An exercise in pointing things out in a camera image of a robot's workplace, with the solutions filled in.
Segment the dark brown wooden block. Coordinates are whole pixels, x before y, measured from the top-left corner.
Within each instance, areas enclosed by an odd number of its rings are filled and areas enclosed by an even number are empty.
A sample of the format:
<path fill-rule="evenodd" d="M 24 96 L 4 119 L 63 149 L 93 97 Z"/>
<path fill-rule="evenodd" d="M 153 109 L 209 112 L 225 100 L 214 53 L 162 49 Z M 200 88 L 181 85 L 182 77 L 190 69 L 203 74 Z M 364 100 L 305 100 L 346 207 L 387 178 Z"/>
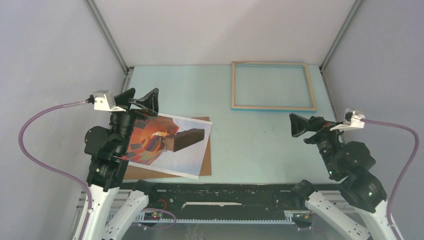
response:
<path fill-rule="evenodd" d="M 192 128 L 177 132 L 163 138 L 163 149 L 175 153 L 203 141 L 204 138 L 205 130 L 202 128 Z"/>

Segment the wooden picture frame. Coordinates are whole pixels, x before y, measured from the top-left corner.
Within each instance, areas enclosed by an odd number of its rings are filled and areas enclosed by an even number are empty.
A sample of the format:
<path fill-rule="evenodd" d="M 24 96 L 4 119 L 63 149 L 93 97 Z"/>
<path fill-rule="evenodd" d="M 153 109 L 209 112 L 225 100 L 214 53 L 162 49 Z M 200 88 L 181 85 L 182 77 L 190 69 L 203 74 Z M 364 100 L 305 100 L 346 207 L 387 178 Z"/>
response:
<path fill-rule="evenodd" d="M 300 62 L 232 62 L 231 109 L 316 112 L 317 101 L 308 65 Z"/>

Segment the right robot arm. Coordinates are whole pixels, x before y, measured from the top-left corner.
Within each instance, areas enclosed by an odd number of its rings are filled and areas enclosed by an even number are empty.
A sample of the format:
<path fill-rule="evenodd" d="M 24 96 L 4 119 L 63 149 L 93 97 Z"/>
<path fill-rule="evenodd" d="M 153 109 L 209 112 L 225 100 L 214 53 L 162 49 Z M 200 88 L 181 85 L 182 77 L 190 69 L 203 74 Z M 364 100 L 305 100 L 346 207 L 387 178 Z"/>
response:
<path fill-rule="evenodd" d="M 316 116 L 305 118 L 295 113 L 289 114 L 289 120 L 292 137 L 314 133 L 305 138 L 304 143 L 317 146 L 329 179 L 338 183 L 340 195 L 359 214 L 365 226 L 331 206 L 323 194 L 305 179 L 291 190 L 291 204 L 297 209 L 306 207 L 349 240 L 403 239 L 388 213 L 388 195 L 380 180 L 370 173 L 370 168 L 376 164 L 370 150 L 363 142 L 340 141 L 344 132 L 364 128 L 365 115 L 359 110 L 347 109 L 342 122 Z"/>

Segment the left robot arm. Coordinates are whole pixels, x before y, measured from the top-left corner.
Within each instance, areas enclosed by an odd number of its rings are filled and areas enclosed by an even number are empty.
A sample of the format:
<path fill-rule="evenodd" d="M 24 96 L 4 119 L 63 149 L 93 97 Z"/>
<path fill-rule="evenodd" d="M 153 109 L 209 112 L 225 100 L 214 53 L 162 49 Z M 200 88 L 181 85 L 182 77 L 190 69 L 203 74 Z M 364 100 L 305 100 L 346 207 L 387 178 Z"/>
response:
<path fill-rule="evenodd" d="M 120 240 L 143 208 L 158 202 L 154 184 L 138 180 L 118 213 L 107 221 L 128 167 L 131 135 L 137 120 L 156 117 L 159 112 L 159 89 L 135 98 L 130 88 L 116 96 L 109 90 L 94 92 L 86 100 L 97 111 L 110 112 L 109 126 L 94 126 L 84 137 L 84 153 L 91 157 L 86 178 L 83 212 L 73 235 L 74 240 Z"/>

